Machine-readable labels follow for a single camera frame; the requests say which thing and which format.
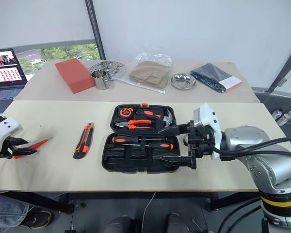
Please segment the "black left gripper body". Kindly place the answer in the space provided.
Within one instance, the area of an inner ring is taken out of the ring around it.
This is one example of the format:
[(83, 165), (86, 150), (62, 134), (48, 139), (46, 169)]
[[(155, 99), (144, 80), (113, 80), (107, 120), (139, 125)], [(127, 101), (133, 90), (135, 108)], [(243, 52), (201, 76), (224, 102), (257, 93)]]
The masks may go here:
[(11, 159), (13, 157), (14, 150), (16, 149), (16, 141), (13, 137), (7, 137), (0, 151), (0, 158)]

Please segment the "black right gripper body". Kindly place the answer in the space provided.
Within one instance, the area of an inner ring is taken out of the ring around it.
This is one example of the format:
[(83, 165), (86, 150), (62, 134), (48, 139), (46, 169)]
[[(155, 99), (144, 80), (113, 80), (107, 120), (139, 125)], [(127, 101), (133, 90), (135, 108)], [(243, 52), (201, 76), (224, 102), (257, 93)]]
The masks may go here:
[(194, 125), (190, 120), (187, 127), (188, 136), (188, 155), (190, 157), (190, 168), (196, 169), (196, 158), (202, 158), (204, 155), (212, 155), (212, 146), (215, 145), (214, 130), (211, 126)]

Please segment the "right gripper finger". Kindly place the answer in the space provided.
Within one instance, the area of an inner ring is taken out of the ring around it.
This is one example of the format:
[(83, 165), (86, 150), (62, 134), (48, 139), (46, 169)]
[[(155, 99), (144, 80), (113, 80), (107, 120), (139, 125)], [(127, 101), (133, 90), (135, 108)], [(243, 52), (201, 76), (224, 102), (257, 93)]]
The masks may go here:
[(160, 131), (158, 131), (158, 134), (160, 135), (181, 135), (186, 134), (188, 132), (189, 124), (179, 124), (179, 125), (170, 125), (167, 127), (164, 127)]
[(190, 156), (158, 155), (153, 156), (153, 159), (172, 164), (173, 166), (193, 167), (193, 162)]

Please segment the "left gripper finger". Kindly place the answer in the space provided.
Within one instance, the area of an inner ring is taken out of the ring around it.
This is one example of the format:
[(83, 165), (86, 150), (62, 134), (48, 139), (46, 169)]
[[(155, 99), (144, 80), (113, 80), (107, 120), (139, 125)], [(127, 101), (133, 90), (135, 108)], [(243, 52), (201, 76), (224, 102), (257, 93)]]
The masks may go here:
[(9, 143), (12, 146), (20, 146), (20, 145), (24, 145), (27, 144), (28, 141), (26, 141), (23, 138), (15, 138), (15, 137), (9, 137)]
[(37, 150), (32, 148), (17, 148), (13, 150), (13, 156), (27, 156), (36, 152)]

